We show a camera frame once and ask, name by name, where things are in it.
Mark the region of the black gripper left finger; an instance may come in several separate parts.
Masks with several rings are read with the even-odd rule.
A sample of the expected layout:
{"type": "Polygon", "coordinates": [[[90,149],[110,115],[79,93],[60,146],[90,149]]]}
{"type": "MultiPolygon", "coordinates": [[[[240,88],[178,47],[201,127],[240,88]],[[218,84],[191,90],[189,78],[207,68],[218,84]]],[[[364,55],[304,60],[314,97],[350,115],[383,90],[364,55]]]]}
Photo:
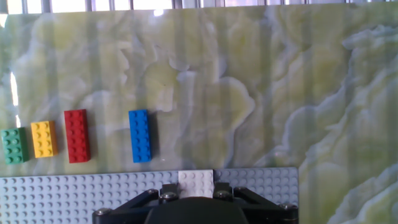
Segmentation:
{"type": "Polygon", "coordinates": [[[92,224],[144,223],[149,213],[160,205],[179,199],[179,184],[164,184],[159,190],[149,189],[121,206],[100,208],[92,213],[92,224]]]}

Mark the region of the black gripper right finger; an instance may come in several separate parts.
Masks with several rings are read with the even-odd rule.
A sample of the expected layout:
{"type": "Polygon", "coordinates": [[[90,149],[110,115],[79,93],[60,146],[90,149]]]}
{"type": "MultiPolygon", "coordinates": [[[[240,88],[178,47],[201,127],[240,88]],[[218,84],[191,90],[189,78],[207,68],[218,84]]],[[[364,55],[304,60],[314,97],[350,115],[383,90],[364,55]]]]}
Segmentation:
{"type": "Polygon", "coordinates": [[[247,187],[216,182],[213,199],[238,207],[248,223],[299,224],[298,206],[292,203],[276,204],[247,187]]]}

